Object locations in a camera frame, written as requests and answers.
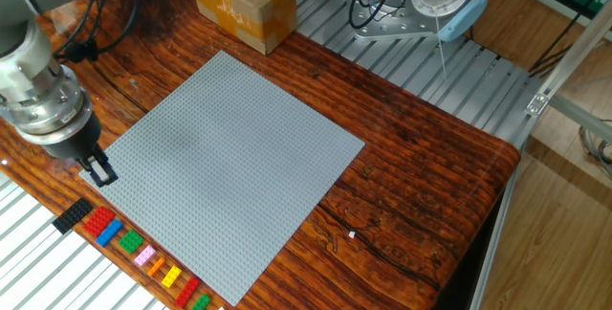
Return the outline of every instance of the lego baseplate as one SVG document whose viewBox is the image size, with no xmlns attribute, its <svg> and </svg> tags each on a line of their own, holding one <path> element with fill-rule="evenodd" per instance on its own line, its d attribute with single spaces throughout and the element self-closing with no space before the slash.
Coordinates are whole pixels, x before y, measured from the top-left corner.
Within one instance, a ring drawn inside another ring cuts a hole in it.
<svg viewBox="0 0 612 310">
<path fill-rule="evenodd" d="M 98 191 L 236 305 L 363 146 L 220 53 L 106 150 Z"/>
</svg>

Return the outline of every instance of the wood grain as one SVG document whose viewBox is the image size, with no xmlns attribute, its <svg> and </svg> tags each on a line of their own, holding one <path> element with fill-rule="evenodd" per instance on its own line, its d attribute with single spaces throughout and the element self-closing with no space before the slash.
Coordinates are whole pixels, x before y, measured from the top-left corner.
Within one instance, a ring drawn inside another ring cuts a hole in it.
<svg viewBox="0 0 612 310">
<path fill-rule="evenodd" d="M 107 0 L 100 45 L 119 35 L 129 2 Z M 69 65 L 92 95 L 103 148 L 219 51 L 365 142 L 237 308 L 430 308 L 516 168 L 518 152 L 298 33 L 262 56 L 200 15 L 194 0 L 141 3 L 138 27 L 116 50 L 96 63 Z M 53 213 L 78 197 L 111 207 L 78 177 L 74 163 L 52 160 L 2 125 L 3 170 Z M 76 231 L 92 241 L 80 224 Z M 169 267 L 181 264 L 162 250 L 168 263 L 151 278 L 146 271 L 155 259 L 145 268 L 131 261 L 144 246 L 128 256 L 115 239 L 100 251 L 171 306 L 191 273 L 163 288 Z M 232 308 L 206 285 L 196 295 L 202 292 L 217 308 Z"/>
</svg>

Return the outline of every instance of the blue lego brick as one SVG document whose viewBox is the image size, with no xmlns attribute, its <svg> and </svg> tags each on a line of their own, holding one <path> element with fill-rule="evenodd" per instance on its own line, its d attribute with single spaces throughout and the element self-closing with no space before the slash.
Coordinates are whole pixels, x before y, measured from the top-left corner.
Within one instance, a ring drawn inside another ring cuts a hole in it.
<svg viewBox="0 0 612 310">
<path fill-rule="evenodd" d="M 100 245 L 100 247 L 104 248 L 108 245 L 108 243 L 119 233 L 119 231 L 123 229 L 123 224 L 115 219 L 113 222 L 104 230 L 104 232 L 96 239 L 96 243 Z"/>
</svg>

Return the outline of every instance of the metal frame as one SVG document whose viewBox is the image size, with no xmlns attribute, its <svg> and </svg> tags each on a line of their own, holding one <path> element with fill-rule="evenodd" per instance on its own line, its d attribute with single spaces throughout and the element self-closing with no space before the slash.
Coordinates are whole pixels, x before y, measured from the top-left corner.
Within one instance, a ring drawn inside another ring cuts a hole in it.
<svg viewBox="0 0 612 310">
<path fill-rule="evenodd" d="M 586 56 L 612 27 L 612 1 L 608 1 L 586 27 L 578 41 L 559 62 L 553 73 L 542 84 L 525 109 L 529 116 L 539 117 L 550 104 L 561 114 L 592 131 L 607 142 L 612 142 L 612 127 L 601 122 L 571 101 L 556 95 L 567 79 L 581 65 Z"/>
</svg>

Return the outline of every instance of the white cable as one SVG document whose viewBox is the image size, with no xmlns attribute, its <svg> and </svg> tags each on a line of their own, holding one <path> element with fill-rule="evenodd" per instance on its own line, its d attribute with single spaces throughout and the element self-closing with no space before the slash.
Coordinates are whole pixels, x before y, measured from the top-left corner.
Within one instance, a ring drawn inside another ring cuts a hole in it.
<svg viewBox="0 0 612 310">
<path fill-rule="evenodd" d="M 440 35 L 438 34 L 440 32 L 440 23 L 438 22 L 438 16 L 436 16 L 436 29 L 438 30 L 436 32 L 436 37 L 438 37 L 438 46 L 440 47 L 440 58 L 442 58 L 442 72 L 444 73 L 444 82 L 448 82 L 447 65 L 445 64 L 445 60 L 444 60 L 444 51 L 442 50 L 442 40 L 440 39 Z"/>
</svg>

